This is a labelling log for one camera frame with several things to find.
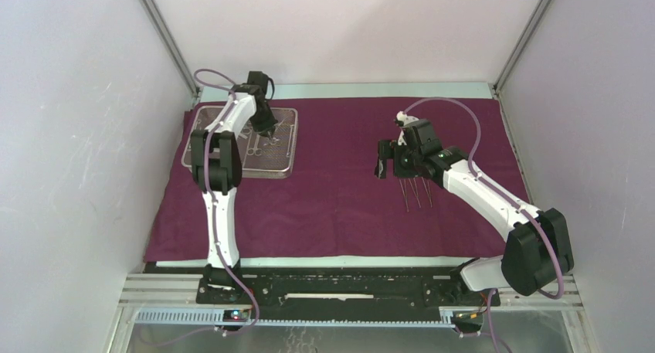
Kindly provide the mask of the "metal mesh instrument tray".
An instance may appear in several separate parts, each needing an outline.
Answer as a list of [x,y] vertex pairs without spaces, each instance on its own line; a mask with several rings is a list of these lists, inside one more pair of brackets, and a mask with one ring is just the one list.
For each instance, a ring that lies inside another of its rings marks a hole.
[[[192,117],[192,131],[206,129],[223,108],[222,104],[202,105]],[[290,177],[293,171],[298,112],[279,107],[273,107],[272,111],[278,121],[272,138],[254,133],[249,121],[238,136],[244,178],[283,179]],[[181,163],[191,170],[190,137],[186,138]]]

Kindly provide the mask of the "magenta surgical wrap cloth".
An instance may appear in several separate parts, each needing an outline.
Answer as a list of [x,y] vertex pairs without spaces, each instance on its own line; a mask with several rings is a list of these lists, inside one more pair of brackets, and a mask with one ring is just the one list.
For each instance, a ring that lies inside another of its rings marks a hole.
[[496,230],[463,200],[408,188],[409,212],[396,178],[375,177],[377,143],[399,135],[401,110],[428,119],[442,143],[474,152],[484,173],[528,197],[492,99],[458,104],[415,98],[274,100],[298,112],[297,148],[288,178],[244,178],[235,204],[236,244],[243,258],[319,256],[492,257],[504,252]]

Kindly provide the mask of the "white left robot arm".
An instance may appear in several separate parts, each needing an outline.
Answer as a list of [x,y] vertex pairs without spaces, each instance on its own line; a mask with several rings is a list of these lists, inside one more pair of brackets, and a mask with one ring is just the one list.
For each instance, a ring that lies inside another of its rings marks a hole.
[[205,202],[209,251],[206,276],[215,285],[214,293],[226,304],[234,304],[244,294],[244,283],[237,274],[239,251],[236,246],[235,203],[243,180],[243,163],[237,139],[249,124],[252,132],[272,137],[277,119],[270,109],[267,93],[274,81],[262,71],[250,71],[245,83],[238,84],[212,69],[198,69],[193,79],[204,87],[228,93],[219,116],[205,129],[189,136],[191,172]]

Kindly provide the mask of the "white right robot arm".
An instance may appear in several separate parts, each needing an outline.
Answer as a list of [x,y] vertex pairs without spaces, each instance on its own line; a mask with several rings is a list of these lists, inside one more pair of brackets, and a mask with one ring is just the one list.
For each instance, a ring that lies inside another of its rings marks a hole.
[[568,226],[557,209],[541,210],[513,195],[485,174],[471,156],[444,148],[432,124],[399,112],[395,140],[378,142],[375,176],[391,172],[399,179],[420,178],[463,200],[504,241],[500,256],[475,258],[458,266],[449,285],[450,297],[471,304],[483,290],[509,287],[523,296],[563,296],[564,275],[574,267]]

